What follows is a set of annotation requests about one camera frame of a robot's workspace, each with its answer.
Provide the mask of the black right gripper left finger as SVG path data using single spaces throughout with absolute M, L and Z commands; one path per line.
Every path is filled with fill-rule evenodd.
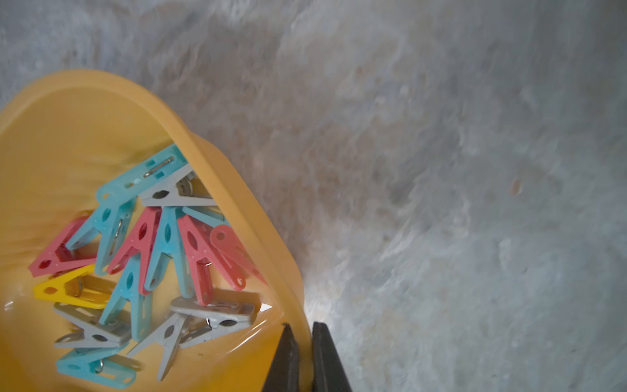
M 299 391 L 300 352 L 291 326 L 284 324 L 262 392 Z

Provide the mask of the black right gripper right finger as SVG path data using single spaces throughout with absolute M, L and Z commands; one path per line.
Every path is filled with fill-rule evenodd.
M 313 391 L 351 392 L 348 377 L 326 323 L 313 323 Z

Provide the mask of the teal clothespin placed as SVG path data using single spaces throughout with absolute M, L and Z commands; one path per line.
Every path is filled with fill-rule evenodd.
M 173 261 L 182 297 L 192 298 L 194 286 L 178 225 L 178 219 L 184 216 L 182 207 L 163 207 L 161 213 L 143 289 L 153 292 L 163 282 L 168 263 Z
M 67 241 L 66 247 L 77 250 L 101 236 L 95 263 L 95 274 L 104 276 L 121 248 L 129 228 L 137 199 L 114 207 L 99 206 Z

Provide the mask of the yellow plastic storage tray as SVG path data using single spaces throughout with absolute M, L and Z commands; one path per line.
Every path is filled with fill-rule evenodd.
M 194 135 L 164 102 L 111 73 L 72 70 L 24 88 L 1 113 L 1 388 L 98 391 L 62 375 L 55 340 L 70 324 L 34 297 L 29 265 L 75 217 L 97 208 L 97 190 L 168 145 L 177 145 L 212 194 L 264 280 L 232 292 L 214 274 L 216 295 L 256 304 L 251 328 L 180 350 L 159 381 L 163 348 L 119 356 L 137 370 L 134 391 L 259 391 L 282 330 L 299 346 L 300 389 L 313 383 L 300 271 L 263 207 L 228 158 Z

